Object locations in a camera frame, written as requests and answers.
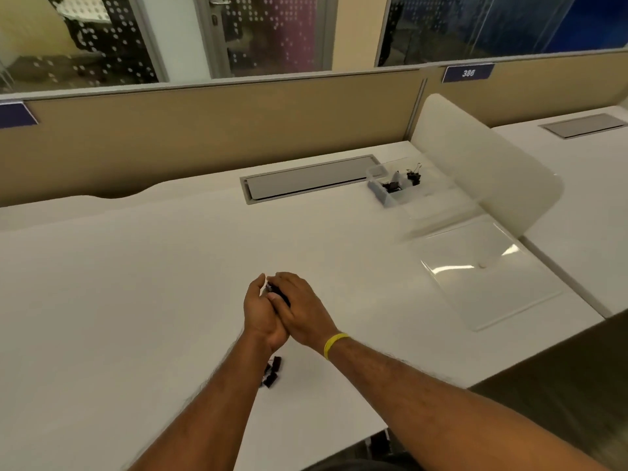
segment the person's right arm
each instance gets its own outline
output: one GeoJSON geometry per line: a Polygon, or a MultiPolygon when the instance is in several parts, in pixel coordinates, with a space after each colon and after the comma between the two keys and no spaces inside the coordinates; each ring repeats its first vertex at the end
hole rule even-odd
{"type": "MultiPolygon", "coordinates": [[[[268,295],[290,335],[323,354],[339,331],[310,285],[285,272],[269,281],[290,301],[288,308],[277,294],[268,295]]],[[[338,340],[328,356],[427,470],[606,469],[513,410],[356,340],[338,340]]]]}

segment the bracelet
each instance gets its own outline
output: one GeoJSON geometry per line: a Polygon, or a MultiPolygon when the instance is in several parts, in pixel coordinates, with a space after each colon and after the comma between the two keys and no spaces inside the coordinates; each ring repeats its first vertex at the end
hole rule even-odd
{"type": "Polygon", "coordinates": [[[323,356],[326,360],[329,360],[329,349],[336,343],[337,340],[344,339],[345,337],[349,337],[349,334],[340,333],[336,334],[333,337],[330,337],[327,343],[325,344],[325,348],[323,349],[323,356]]]}

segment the white tabletop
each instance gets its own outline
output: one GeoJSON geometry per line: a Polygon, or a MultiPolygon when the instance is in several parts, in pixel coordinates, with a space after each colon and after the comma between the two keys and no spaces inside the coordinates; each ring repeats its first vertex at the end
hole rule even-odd
{"type": "MultiPolygon", "coordinates": [[[[106,0],[112,9],[124,8],[118,6],[116,0],[106,0]]],[[[63,0],[57,5],[57,12],[67,19],[83,21],[84,23],[111,23],[107,7],[102,0],[63,0]]]]}
{"type": "Polygon", "coordinates": [[[628,127],[567,140],[539,127],[602,112],[628,121],[627,110],[607,107],[494,130],[565,183],[558,203],[526,232],[526,242],[598,312],[611,316],[628,309],[628,127]]]}
{"type": "MultiPolygon", "coordinates": [[[[424,160],[400,142],[129,198],[0,209],[0,468],[129,463],[220,362],[242,327],[247,283],[262,271],[301,274],[339,328],[460,386],[602,320],[558,282],[560,295],[472,332],[364,183],[245,203],[240,176],[366,154],[424,160]]],[[[237,470],[298,471],[384,428],[324,359],[293,340],[280,355],[237,470]]]]}

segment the person's right hand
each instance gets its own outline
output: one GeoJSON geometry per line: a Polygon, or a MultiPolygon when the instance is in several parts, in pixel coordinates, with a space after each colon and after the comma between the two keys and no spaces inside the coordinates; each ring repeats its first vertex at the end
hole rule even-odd
{"type": "Polygon", "coordinates": [[[277,286],[290,301],[288,307],[278,294],[268,294],[268,299],[290,335],[322,355],[327,340],[340,331],[310,285],[291,272],[278,272],[269,277],[268,281],[277,286]]]}

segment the forearm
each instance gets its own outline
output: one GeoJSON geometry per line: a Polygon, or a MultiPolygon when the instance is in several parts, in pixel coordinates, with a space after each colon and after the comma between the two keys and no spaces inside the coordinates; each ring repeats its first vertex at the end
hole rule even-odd
{"type": "Polygon", "coordinates": [[[231,471],[271,351],[243,333],[207,385],[130,471],[231,471]]]}
{"type": "Polygon", "coordinates": [[[603,470],[530,420],[352,340],[330,361],[429,470],[603,470]]]}

